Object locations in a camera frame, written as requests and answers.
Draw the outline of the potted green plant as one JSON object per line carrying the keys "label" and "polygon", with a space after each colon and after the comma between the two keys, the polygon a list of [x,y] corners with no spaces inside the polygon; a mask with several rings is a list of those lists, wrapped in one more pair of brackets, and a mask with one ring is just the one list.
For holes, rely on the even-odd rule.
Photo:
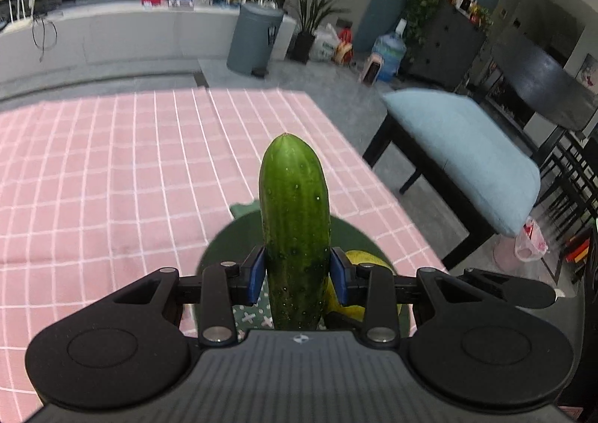
{"label": "potted green plant", "polygon": [[306,64],[309,52],[315,43],[315,32],[323,20],[332,15],[349,13],[350,9],[343,5],[349,0],[295,0],[289,4],[296,13],[299,32],[291,51],[291,60]]}

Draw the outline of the white marble tv bench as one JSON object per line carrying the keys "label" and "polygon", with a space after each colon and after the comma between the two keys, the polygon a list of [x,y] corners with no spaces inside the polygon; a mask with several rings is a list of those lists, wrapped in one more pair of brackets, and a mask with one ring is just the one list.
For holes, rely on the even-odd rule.
{"label": "white marble tv bench", "polygon": [[136,1],[55,11],[30,27],[1,32],[1,94],[108,64],[225,58],[238,16],[237,8],[147,8]]}

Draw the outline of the green cucumber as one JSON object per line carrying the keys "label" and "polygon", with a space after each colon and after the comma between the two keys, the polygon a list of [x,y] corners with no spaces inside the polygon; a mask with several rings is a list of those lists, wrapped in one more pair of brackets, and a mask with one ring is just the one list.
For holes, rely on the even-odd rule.
{"label": "green cucumber", "polygon": [[283,133],[266,149],[259,205],[274,327],[315,330],[329,280],[332,222],[319,158],[300,137]]}

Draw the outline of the round black table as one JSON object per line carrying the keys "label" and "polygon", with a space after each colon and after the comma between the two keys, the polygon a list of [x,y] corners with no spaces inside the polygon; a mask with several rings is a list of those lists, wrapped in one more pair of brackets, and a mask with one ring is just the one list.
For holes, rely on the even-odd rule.
{"label": "round black table", "polygon": [[517,96],[555,126],[582,131],[597,111],[596,96],[517,29],[499,36],[491,57]]}

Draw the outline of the black bench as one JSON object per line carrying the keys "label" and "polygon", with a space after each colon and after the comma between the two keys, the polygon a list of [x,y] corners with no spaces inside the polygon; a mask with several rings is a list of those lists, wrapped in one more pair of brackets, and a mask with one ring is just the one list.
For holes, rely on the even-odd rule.
{"label": "black bench", "polygon": [[410,133],[387,112],[366,148],[363,160],[373,168],[390,144],[394,144],[414,167],[414,173],[401,186],[400,191],[406,193],[417,178],[424,177],[467,230],[467,237],[442,259],[447,270],[455,268],[477,251],[496,231],[441,169],[440,164],[434,161]]}

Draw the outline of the pink plastic bag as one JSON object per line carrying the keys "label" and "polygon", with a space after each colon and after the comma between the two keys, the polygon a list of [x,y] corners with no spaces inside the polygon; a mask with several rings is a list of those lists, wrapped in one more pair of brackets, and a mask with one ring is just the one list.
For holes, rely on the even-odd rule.
{"label": "pink plastic bag", "polygon": [[528,217],[521,232],[515,238],[516,258],[521,262],[532,262],[540,260],[547,252],[548,244],[538,222]]}

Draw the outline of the white plastic bag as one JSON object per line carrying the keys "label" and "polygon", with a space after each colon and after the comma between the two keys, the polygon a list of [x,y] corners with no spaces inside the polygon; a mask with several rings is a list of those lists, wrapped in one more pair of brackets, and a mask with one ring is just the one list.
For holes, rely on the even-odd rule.
{"label": "white plastic bag", "polygon": [[315,31],[315,40],[309,51],[309,59],[311,61],[332,60],[339,43],[339,35],[337,35],[336,28],[332,24],[319,27]]}

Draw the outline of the white router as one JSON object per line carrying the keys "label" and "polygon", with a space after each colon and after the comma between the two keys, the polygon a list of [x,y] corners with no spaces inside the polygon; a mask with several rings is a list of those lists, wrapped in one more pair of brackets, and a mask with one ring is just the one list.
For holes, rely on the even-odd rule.
{"label": "white router", "polygon": [[36,0],[7,0],[8,15],[1,18],[1,31],[15,31],[33,25]]}

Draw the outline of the dark drawer cabinet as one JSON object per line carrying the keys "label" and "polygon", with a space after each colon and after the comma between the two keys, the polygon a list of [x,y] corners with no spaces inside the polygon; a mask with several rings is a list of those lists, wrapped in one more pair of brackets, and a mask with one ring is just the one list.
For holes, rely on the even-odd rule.
{"label": "dark drawer cabinet", "polygon": [[452,4],[444,2],[425,28],[424,44],[414,54],[407,77],[454,91],[470,70],[487,35]]}

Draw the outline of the blue water bottle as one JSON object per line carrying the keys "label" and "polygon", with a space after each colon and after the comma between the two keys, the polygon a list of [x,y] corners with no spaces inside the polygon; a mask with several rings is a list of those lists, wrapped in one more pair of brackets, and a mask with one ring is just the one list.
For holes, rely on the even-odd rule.
{"label": "blue water bottle", "polygon": [[372,52],[382,58],[379,81],[390,82],[406,55],[406,43],[403,41],[405,28],[406,20],[401,19],[393,32],[379,36],[374,42]]}

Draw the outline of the pink checked tablecloth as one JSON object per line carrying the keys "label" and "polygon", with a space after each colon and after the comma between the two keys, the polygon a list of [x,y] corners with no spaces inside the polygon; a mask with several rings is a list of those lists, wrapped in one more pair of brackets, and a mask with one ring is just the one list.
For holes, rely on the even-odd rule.
{"label": "pink checked tablecloth", "polygon": [[197,269],[230,208],[258,196],[284,132],[326,172],[330,208],[397,272],[440,260],[308,95],[185,89],[40,102],[1,116],[1,418],[40,402],[24,353],[40,330],[156,270]]}

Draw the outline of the grey trash bin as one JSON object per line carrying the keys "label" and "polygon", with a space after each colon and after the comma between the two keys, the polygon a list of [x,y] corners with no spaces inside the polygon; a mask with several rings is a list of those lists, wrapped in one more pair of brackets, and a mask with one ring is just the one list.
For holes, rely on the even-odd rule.
{"label": "grey trash bin", "polygon": [[234,73],[263,79],[283,22],[284,12],[259,4],[245,3],[240,8],[227,57]]}

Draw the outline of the light blue cushion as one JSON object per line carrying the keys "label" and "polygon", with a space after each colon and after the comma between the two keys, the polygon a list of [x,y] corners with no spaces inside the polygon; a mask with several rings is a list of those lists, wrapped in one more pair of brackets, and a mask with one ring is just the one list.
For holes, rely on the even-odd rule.
{"label": "light blue cushion", "polygon": [[520,233],[539,193],[539,167],[480,105],[430,89],[399,90],[382,101],[497,233]]}

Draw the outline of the green colander bowl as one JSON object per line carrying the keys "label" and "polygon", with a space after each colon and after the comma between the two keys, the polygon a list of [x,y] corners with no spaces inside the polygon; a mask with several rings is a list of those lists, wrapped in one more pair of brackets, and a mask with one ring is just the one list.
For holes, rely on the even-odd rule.
{"label": "green colander bowl", "polygon": [[[254,247],[262,245],[262,218],[259,202],[250,204],[237,203],[230,206],[233,220],[216,235],[202,255],[197,274],[213,264],[222,261],[234,261],[241,264]],[[364,233],[350,223],[332,217],[333,247],[341,248],[345,253],[361,251],[377,257],[393,271],[394,268],[385,254]],[[238,304],[233,307],[233,317],[239,340],[249,330],[273,329],[271,306],[269,305],[269,286],[262,283],[259,300],[251,307]]]}

